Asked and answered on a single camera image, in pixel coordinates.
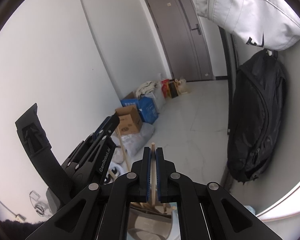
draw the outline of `screw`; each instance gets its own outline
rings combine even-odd
[[[217,183],[212,182],[209,184],[209,189],[217,190],[218,188],[219,188],[219,186]]]
[[[172,179],[179,179],[179,178],[180,178],[180,174],[177,173],[177,172],[174,172],[174,173],[171,173],[171,174],[170,174],[170,177],[171,177]]]
[[[136,176],[137,176],[137,175],[136,175],[134,172],[129,172],[129,173],[127,174],[127,178],[128,178],[128,179],[134,179]]]
[[[99,185],[97,184],[97,183],[91,183],[90,185],[89,185],[89,189],[90,190],[96,190],[96,189],[98,189],[99,188]]]

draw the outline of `red bag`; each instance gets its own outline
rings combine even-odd
[[[169,79],[165,79],[165,80],[161,81],[161,84],[162,84],[161,90],[162,90],[164,98],[171,97],[168,82],[169,82]]]

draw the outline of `wooden stick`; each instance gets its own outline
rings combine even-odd
[[[108,169],[109,175],[112,177],[113,181],[116,180],[117,176],[111,171],[111,169]]]
[[[138,208],[143,208],[143,206],[139,202],[131,202],[131,205],[134,205]]]
[[[124,147],[124,145],[123,145],[123,142],[122,142],[120,130],[119,130],[119,128],[117,127],[117,128],[115,129],[115,131],[117,132],[117,135],[118,135],[118,137],[119,137],[119,141],[120,141],[120,146],[121,146],[121,151],[122,151],[123,159],[124,159],[124,161],[125,161],[125,163],[126,163],[126,165],[127,165],[128,171],[130,172],[130,171],[131,171],[131,166],[130,166],[130,163],[129,163],[129,161],[128,161],[126,149],[125,149],[125,147]]]
[[[156,190],[155,185],[157,184],[156,181],[156,165],[155,165],[155,144],[151,144],[151,205],[155,206],[155,199],[156,199]]]
[[[162,214],[159,210],[157,210],[154,206],[151,206],[149,203],[140,203],[142,208],[150,210],[152,212],[156,212],[158,214]]]

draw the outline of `blue box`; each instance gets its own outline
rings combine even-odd
[[[138,100],[131,92],[121,100],[121,104],[122,106],[136,105],[143,122],[153,124],[158,118],[152,98],[142,97]]]

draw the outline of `white cloth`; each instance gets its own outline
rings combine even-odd
[[[208,18],[246,44],[287,49],[300,39],[300,18],[284,0],[195,0]]]
[[[147,81],[143,83],[140,87],[138,87],[136,91],[136,98],[140,98],[141,95],[145,95],[147,93],[152,92],[155,89],[155,82]]]

